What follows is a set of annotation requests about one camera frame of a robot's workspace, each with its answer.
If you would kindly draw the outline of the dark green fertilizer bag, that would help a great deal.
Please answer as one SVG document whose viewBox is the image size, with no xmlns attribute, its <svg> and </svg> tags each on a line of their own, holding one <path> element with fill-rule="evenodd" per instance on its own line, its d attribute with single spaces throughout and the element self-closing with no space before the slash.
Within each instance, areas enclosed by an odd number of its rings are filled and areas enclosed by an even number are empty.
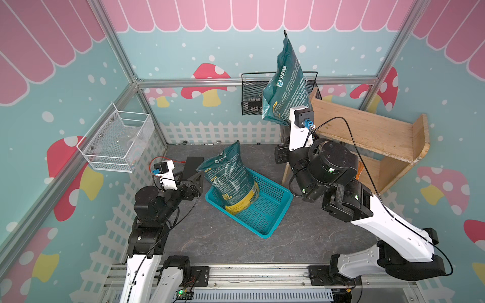
<svg viewBox="0 0 485 303">
<path fill-rule="evenodd" d="M 247 209 L 259 198 L 258 183 L 242 162 L 239 141 L 203 161 L 197 171 L 204 173 L 222 199 L 225 210 L 232 215 Z"/>
<path fill-rule="evenodd" d="M 311 107 L 307 84 L 293 46 L 285 36 L 283 49 L 277 57 L 277 71 L 263 89 L 262 119 L 289 126 L 291 108 Z"/>
</svg>

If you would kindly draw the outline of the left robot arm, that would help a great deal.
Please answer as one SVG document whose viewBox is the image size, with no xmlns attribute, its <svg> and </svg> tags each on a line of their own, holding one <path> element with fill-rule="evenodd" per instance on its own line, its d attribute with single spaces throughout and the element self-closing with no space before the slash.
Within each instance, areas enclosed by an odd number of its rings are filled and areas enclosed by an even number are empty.
<svg viewBox="0 0 485 303">
<path fill-rule="evenodd" d="M 135 195 L 136 217 L 128 239 L 126 276 L 121 302 L 176 302 L 191 299 L 192 287 L 201 277 L 192 270 L 189 257 L 162 258 L 170 231 L 181 223 L 169 223 L 182 201 L 197 202 L 203 193 L 202 172 L 174 189 L 145 186 Z"/>
</svg>

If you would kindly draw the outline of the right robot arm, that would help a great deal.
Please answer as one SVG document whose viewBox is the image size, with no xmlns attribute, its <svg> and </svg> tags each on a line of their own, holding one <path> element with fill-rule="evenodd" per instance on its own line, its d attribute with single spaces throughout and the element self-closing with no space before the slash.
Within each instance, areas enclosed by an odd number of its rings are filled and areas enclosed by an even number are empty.
<svg viewBox="0 0 485 303">
<path fill-rule="evenodd" d="M 306 202 L 322 201 L 332 217 L 374 234 L 378 241 L 352 254 L 334 254 L 328 274 L 354 279 L 386 273 L 405 281 L 445 276 L 445 257 L 438 256 L 437 232 L 419 229 L 389 210 L 380 198 L 356 179 L 358 156 L 345 146 L 319 139 L 311 147 L 275 149 L 277 164 L 287 163 Z"/>
</svg>

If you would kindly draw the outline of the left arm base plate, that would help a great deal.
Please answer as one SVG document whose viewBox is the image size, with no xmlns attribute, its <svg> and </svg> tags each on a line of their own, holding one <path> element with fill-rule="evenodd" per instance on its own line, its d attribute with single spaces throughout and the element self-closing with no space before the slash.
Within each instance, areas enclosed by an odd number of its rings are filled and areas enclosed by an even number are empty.
<svg viewBox="0 0 485 303">
<path fill-rule="evenodd" d="M 187 282 L 182 284 L 185 288 L 190 287 L 207 287 L 210 276 L 209 266 L 192 266 L 191 275 Z"/>
</svg>

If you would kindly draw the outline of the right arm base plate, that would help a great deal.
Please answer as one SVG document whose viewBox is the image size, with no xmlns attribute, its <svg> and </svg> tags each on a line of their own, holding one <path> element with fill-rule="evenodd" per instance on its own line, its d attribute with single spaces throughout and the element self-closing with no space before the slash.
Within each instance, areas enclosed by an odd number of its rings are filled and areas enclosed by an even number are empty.
<svg viewBox="0 0 485 303">
<path fill-rule="evenodd" d="M 349 279 L 339 273 L 331 273 L 328 265 L 309 265 L 309 280 L 312 286 L 344 286 L 350 289 L 361 285 L 361 278 Z"/>
</svg>

